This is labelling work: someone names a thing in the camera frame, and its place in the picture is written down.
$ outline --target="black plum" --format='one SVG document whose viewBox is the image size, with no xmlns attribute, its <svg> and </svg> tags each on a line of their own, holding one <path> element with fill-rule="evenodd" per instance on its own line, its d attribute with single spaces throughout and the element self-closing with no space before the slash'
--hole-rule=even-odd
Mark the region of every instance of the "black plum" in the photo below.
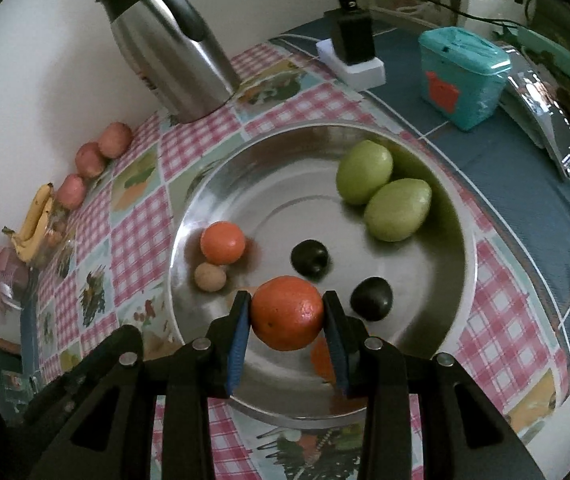
<svg viewBox="0 0 570 480">
<path fill-rule="evenodd" d="M 305 240 L 291 250 L 291 266 L 297 273 L 317 280 L 327 272 L 330 259 L 327 247 L 318 240 Z"/>
<path fill-rule="evenodd" d="M 392 288 L 379 276 L 372 276 L 360 282 L 350 296 L 353 311 L 367 321 L 383 319 L 392 309 L 392 303 Z"/>
</svg>

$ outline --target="plate rim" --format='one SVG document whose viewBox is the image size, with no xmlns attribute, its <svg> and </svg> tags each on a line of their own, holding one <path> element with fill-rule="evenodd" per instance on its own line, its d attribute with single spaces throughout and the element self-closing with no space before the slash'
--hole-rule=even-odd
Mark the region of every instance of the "plate rim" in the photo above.
<svg viewBox="0 0 570 480">
<path fill-rule="evenodd" d="M 178 251 L 178 232 L 181 228 L 183 223 L 183 219 L 185 218 L 185 214 L 193 200 L 193 197 L 197 196 L 201 189 L 203 189 L 209 181 L 216 176 L 217 171 L 230 160 L 232 160 L 235 156 L 239 153 L 251 148 L 255 144 L 262 142 L 265 139 L 269 139 L 270 137 L 274 137 L 280 134 L 284 134 L 290 132 L 292 130 L 298 130 L 300 128 L 312 128 L 315 126 L 347 126 L 350 128 L 358 128 L 360 130 L 365 130 L 371 132 L 373 134 L 377 134 L 379 136 L 385 137 L 386 139 L 395 142 L 396 144 L 400 144 L 404 149 L 408 150 L 412 153 L 412 155 L 416 156 L 418 160 L 420 160 L 425 166 L 429 168 L 429 170 L 436 175 L 438 178 L 439 183 L 445 189 L 449 199 L 454 206 L 454 211 L 456 212 L 456 216 L 458 218 L 458 222 L 461 226 L 462 238 L 463 238 L 463 254 L 464 254 L 464 264 L 465 264 L 465 272 L 464 272 L 464 279 L 463 279 L 463 287 L 462 293 L 460 295 L 460 303 L 458 304 L 458 310 L 456 312 L 456 316 L 454 316 L 454 320 L 447 330 L 445 338 L 443 342 L 438 346 L 438 349 L 435 353 L 438 352 L 448 352 L 453 354 L 458 347 L 457 343 L 462 334 L 463 330 L 466 327 L 467 320 L 469 319 L 469 315 L 472 310 L 472 304 L 474 301 L 474 294 L 476 291 L 476 280 L 478 278 L 478 255 L 476 253 L 476 236 L 474 234 L 474 227 L 473 227 L 473 220 L 471 218 L 470 212 L 466 209 L 465 203 L 463 202 L 462 198 L 460 197 L 456 187 L 452 183 L 451 179 L 445 171 L 443 171 L 438 164 L 436 164 L 433 160 L 427 157 L 423 152 L 412 146 L 409 142 L 404 140 L 400 135 L 393 134 L 389 130 L 385 130 L 379 126 L 371 126 L 370 124 L 363 124 L 356 121 L 348 121 L 348 120 L 311 120 L 311 121 L 301 121 L 298 123 L 291 123 L 286 124 L 284 126 L 280 126 L 269 132 L 265 132 L 264 134 L 260 134 L 254 139 L 249 140 L 248 142 L 243 143 L 241 146 L 235 148 L 229 155 L 221 158 L 219 163 L 213 168 L 212 171 L 209 172 L 196 186 L 193 190 L 190 197 L 188 197 L 187 201 L 183 206 L 183 211 L 181 213 L 180 218 L 176 221 L 175 230 L 174 230 L 174 237 L 172 240 L 172 250 L 169 257 L 169 262 L 167 265 L 167 271 L 165 274 L 165 301 L 167 305 L 171 306 L 169 310 L 171 311 L 170 318 L 171 322 L 173 323 L 173 332 L 178 335 L 180 339 L 180 343 L 184 345 L 185 339 L 181 334 L 181 331 L 178 327 L 178 323 L 176 321 L 176 316 L 174 313 L 174 303 L 172 301 L 172 290 L 171 290 L 171 272 L 172 268 L 174 267 L 174 261 L 177 256 Z M 257 406 L 249 405 L 242 399 L 238 399 L 235 396 L 230 396 L 229 403 L 234 408 L 238 409 L 240 412 L 245 413 L 246 415 L 252 416 L 257 420 L 265 422 L 267 424 L 273 424 L 275 426 L 281 426 L 284 428 L 293 428 L 297 430 L 311 430 L 311 429 L 325 429 L 325 428 L 333 428 L 337 426 L 343 426 L 346 424 L 353 424 L 358 420 L 361 420 L 365 415 L 366 407 L 354 410 L 353 412 L 343 413 L 341 415 L 332 415 L 332 416 L 324 416 L 324 417 L 304 417 L 298 418 L 293 417 L 290 415 L 283 415 L 280 413 L 269 412 L 267 410 L 262 410 Z"/>
</svg>

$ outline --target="green pear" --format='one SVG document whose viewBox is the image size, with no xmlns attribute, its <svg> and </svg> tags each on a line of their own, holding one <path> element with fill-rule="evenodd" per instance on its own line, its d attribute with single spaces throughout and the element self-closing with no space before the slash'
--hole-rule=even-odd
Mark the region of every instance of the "green pear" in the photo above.
<svg viewBox="0 0 570 480">
<path fill-rule="evenodd" d="M 386 184 L 365 208 L 369 233 L 385 242 L 399 242 L 413 235 L 430 211 L 431 187 L 424 180 L 402 178 Z"/>
<path fill-rule="evenodd" d="M 351 205 L 366 204 L 389 181 L 392 154 L 371 140 L 356 144 L 342 159 L 336 173 L 336 189 Z"/>
</svg>

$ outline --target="power adapter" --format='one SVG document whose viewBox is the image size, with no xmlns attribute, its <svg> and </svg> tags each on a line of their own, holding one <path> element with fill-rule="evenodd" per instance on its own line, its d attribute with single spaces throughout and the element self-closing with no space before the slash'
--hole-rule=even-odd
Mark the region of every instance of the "power adapter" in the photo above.
<svg viewBox="0 0 570 480">
<path fill-rule="evenodd" d="M 331 38 L 316 43 L 316 50 L 318 59 L 357 92 L 385 84 L 385 65 L 378 57 L 347 65 L 334 52 Z"/>
<path fill-rule="evenodd" d="M 371 31 L 371 15 L 356 0 L 338 0 L 341 8 L 332 11 L 332 45 L 338 59 L 355 65 L 374 59 L 376 50 Z"/>
</svg>

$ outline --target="silver device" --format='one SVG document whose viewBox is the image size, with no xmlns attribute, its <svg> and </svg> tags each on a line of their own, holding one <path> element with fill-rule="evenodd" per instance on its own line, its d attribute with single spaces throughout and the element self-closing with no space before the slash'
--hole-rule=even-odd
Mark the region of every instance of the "silver device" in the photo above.
<svg viewBox="0 0 570 480">
<path fill-rule="evenodd" d="M 562 178 L 570 180 L 570 122 L 540 76 L 516 48 L 499 43 L 511 60 L 500 105 L 539 148 L 545 148 Z"/>
<path fill-rule="evenodd" d="M 187 0 L 96 0 L 123 57 L 181 123 L 212 113 L 240 79 Z"/>
</svg>

